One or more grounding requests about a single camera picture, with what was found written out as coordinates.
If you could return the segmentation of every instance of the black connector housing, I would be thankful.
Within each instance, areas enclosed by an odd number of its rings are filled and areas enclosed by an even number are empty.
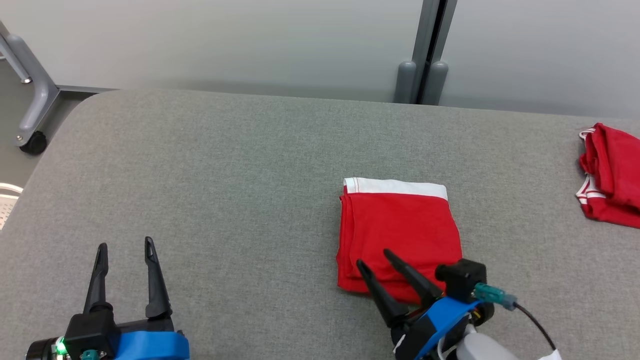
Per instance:
[[[120,329],[110,310],[75,314],[65,333],[65,346],[72,359],[79,359],[86,350],[104,351],[116,357],[120,345]]]
[[[486,266],[475,261],[460,259],[453,265],[439,265],[436,279],[447,285],[447,296],[470,304],[476,301],[473,291],[477,283],[486,282]]]

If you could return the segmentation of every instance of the metal chair leg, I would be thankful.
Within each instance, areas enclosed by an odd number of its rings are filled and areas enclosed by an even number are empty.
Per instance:
[[[22,147],[29,142],[60,90],[21,37],[11,34],[6,37],[6,42],[27,74],[31,75],[34,86],[33,101],[20,122],[14,139],[14,144]]]
[[[11,65],[11,67],[13,68],[13,71],[15,71],[18,76],[20,76],[20,82],[22,82],[23,84],[28,84],[31,82],[31,78],[29,77],[27,70],[24,70],[24,67],[22,67],[20,61],[15,57],[13,51],[11,50],[11,47],[9,47],[9,44],[6,43],[6,40],[2,37],[2,35],[0,35],[0,53],[4,55],[6,61],[8,61],[9,65]]]

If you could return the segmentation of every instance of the folded red cloth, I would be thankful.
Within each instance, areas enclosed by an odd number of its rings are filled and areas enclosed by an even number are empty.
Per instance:
[[[640,229],[640,212],[631,206],[617,204],[598,191],[593,176],[587,174],[587,179],[576,196],[586,217]]]
[[[383,250],[390,249],[444,289],[435,268],[462,257],[444,186],[352,177],[345,179],[340,199],[338,286],[367,292],[356,267],[362,259],[394,298],[418,303],[415,291],[384,256]]]
[[[640,228],[640,140],[601,123],[580,137],[587,176],[576,196],[585,216]]]
[[[602,123],[580,137],[586,148],[580,165],[595,186],[613,202],[640,209],[640,140]]]

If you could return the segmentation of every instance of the gray fabric surface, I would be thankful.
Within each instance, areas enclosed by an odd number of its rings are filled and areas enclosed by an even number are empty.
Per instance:
[[[109,245],[116,320],[143,318],[156,241],[192,359],[392,359],[373,301],[336,287],[342,178],[446,185],[465,257],[516,294],[565,360],[640,354],[640,230],[584,218],[580,129],[597,119],[205,92],[80,104],[0,233],[0,348],[62,334]],[[640,122],[605,120],[638,136]],[[521,313],[480,328],[549,353]]]

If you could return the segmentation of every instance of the green led light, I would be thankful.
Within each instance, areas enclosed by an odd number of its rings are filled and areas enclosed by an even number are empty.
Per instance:
[[[58,353],[58,355],[67,354],[67,347],[65,346],[65,343],[63,341],[65,341],[64,336],[60,338],[58,341],[56,341],[56,352]]]

